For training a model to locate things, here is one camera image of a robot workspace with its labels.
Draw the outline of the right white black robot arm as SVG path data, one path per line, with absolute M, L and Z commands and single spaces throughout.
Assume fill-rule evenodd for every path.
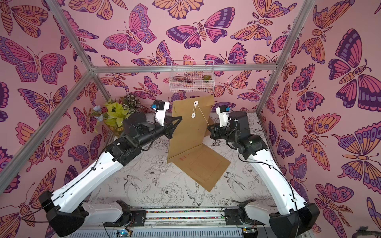
M 314 203 L 308 203 L 291 185 L 273 159 L 264 140 L 250 131 L 246 112 L 232 112 L 229 107 L 217 108 L 219 123 L 208 126 L 212 139 L 225 140 L 238 152 L 240 161 L 247 163 L 260 176 L 277 211 L 271 212 L 253 200 L 239 204 L 238 212 L 244 223 L 259 221 L 271 227 L 278 238 L 296 238 L 311 230 L 320 212 Z

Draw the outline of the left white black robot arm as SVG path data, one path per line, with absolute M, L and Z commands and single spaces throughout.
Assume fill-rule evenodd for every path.
M 59 237 L 71 235 L 84 224 L 110 223 L 122 227 L 133 222 L 131 210 L 122 200 L 91 204 L 84 199 L 140 155 L 145 145 L 162 136 L 172 139 L 182 117 L 166 116 L 163 111 L 157 116 L 154 122 L 147 121 L 143 113 L 134 113 L 124 119 L 124 135 L 109 144 L 91 166 L 62 188 L 39 196 L 47 221 Z

